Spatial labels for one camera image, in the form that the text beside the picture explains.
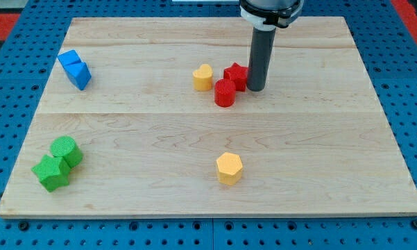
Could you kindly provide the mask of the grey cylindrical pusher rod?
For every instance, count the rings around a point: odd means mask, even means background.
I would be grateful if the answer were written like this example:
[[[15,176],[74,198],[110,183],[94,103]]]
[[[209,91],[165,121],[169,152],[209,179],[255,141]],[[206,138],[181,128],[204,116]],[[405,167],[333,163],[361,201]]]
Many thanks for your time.
[[[265,88],[274,37],[275,29],[271,31],[253,29],[246,84],[250,91],[260,92]]]

